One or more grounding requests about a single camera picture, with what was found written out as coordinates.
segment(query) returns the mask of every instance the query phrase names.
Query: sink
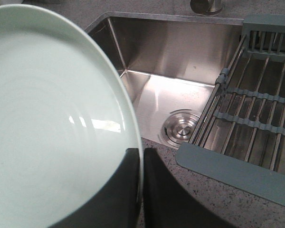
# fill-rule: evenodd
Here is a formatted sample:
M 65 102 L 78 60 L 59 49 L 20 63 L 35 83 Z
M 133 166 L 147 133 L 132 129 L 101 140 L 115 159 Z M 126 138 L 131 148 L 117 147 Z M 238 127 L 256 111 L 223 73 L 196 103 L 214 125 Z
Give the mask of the sink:
M 178 148 L 190 139 L 220 71 L 232 59 L 241 22 L 108 13 L 86 32 L 119 73 L 142 137 Z

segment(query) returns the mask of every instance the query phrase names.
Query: ceramic plate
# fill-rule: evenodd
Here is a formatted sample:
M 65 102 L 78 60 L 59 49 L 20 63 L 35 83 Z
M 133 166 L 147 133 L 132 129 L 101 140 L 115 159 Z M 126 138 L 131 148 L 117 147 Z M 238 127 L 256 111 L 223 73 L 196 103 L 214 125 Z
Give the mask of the ceramic plate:
M 82 206 L 141 142 L 114 67 L 72 22 L 0 7 L 0 228 L 44 228 Z

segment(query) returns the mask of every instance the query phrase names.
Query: stainless steel sink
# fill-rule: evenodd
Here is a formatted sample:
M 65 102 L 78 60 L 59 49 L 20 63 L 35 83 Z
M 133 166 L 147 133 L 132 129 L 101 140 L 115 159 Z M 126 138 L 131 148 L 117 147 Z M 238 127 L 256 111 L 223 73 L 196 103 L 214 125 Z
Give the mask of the stainless steel sink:
M 143 138 L 172 148 L 192 135 L 241 20 L 111 13 L 86 31 L 116 67 Z

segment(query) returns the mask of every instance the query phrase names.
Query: sink drain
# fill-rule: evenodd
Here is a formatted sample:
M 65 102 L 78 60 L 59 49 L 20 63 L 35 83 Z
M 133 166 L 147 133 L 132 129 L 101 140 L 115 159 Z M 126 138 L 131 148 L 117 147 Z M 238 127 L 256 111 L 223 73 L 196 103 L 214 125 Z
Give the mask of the sink drain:
M 163 124 L 161 134 L 163 139 L 174 147 L 188 142 L 199 118 L 190 113 L 177 113 L 170 116 Z

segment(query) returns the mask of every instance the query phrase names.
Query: countertop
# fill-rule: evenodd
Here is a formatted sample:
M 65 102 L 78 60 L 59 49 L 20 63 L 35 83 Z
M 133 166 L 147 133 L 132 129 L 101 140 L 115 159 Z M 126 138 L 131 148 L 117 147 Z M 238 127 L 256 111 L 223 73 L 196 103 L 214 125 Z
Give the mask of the countertop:
M 86 29 L 108 11 L 197 16 L 189 0 L 25 0 L 53 10 Z M 243 19 L 248 14 L 285 14 L 285 0 L 223 0 L 223 10 L 212 17 Z M 178 182 L 198 201 L 222 218 L 242 228 L 285 228 L 285 207 L 191 172 L 176 164 L 176 151 L 143 139 L 144 147 L 157 148 L 161 158 Z
M 47 4 L 44 2 L 61 2 Z M 285 14 L 285 0 L 223 0 L 223 10 L 212 17 L 243 19 L 248 14 Z M 25 0 L 53 10 L 82 29 L 108 11 L 197 16 L 190 0 Z

